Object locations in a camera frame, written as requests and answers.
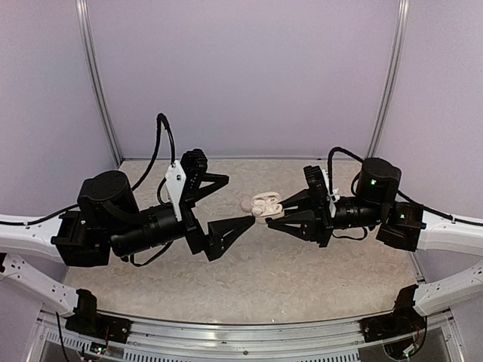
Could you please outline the white charging case gold trim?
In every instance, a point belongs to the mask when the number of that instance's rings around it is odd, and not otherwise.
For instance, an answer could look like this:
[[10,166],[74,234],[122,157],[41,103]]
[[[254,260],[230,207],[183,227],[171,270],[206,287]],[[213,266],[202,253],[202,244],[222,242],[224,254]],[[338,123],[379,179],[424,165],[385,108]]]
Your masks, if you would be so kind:
[[251,198],[251,213],[256,218],[276,219],[284,216],[281,196],[277,192],[262,192]]

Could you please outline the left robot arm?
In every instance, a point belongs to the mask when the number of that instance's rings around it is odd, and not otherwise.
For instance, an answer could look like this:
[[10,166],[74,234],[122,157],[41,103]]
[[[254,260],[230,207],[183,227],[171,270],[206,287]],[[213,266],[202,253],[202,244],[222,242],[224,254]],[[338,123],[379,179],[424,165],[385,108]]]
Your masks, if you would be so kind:
[[185,239],[192,253],[219,259],[239,237],[238,228],[252,218],[222,219],[203,229],[193,212],[203,198],[226,186],[229,177],[208,172],[201,149],[183,154],[168,167],[165,186],[170,204],[141,210],[134,187],[119,170],[106,171],[83,182],[77,205],[56,216],[1,223],[1,279],[39,295],[60,315],[74,320],[92,336],[106,327],[92,292],[59,284],[26,263],[33,253],[61,259],[71,267],[106,266],[111,255],[133,262],[137,253],[160,247],[165,253]]

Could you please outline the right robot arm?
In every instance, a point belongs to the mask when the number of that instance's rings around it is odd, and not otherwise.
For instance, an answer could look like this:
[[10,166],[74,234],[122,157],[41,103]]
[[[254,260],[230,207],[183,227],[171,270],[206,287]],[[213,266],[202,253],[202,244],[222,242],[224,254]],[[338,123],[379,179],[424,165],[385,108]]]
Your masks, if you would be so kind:
[[[269,204],[281,206],[284,216],[262,216],[269,229],[326,247],[336,230],[363,228],[367,233],[367,229],[378,227],[376,240],[394,249],[456,251],[482,258],[482,219],[461,219],[419,204],[399,191],[399,168],[382,158],[359,161],[361,168],[354,179],[357,185],[350,197],[335,192],[330,160],[328,170],[304,167],[307,187],[283,201]],[[223,219],[221,224],[210,222],[208,230],[216,235],[214,240],[218,244],[226,244],[233,233],[227,228],[223,230],[224,224],[246,230],[244,224],[250,228],[255,217]],[[387,314],[386,328],[401,335],[416,317],[428,316],[479,294],[482,294],[482,259],[450,277],[401,289],[393,312]]]

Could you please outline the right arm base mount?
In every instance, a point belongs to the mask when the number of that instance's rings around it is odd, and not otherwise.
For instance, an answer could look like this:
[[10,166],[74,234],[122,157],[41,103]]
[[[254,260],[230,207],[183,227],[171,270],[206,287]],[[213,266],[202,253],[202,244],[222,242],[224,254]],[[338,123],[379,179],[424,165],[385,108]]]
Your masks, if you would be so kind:
[[413,284],[401,289],[390,312],[360,320],[365,342],[391,339],[427,328],[427,317],[419,315],[414,309],[417,288],[418,285]]

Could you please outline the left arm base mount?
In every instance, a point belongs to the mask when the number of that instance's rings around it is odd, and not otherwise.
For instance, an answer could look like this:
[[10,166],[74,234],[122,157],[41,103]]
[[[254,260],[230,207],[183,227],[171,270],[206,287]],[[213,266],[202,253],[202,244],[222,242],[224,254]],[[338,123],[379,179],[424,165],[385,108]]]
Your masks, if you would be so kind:
[[105,342],[126,344],[132,321],[97,311],[97,297],[89,290],[76,290],[78,301],[73,315],[66,318],[65,328]]

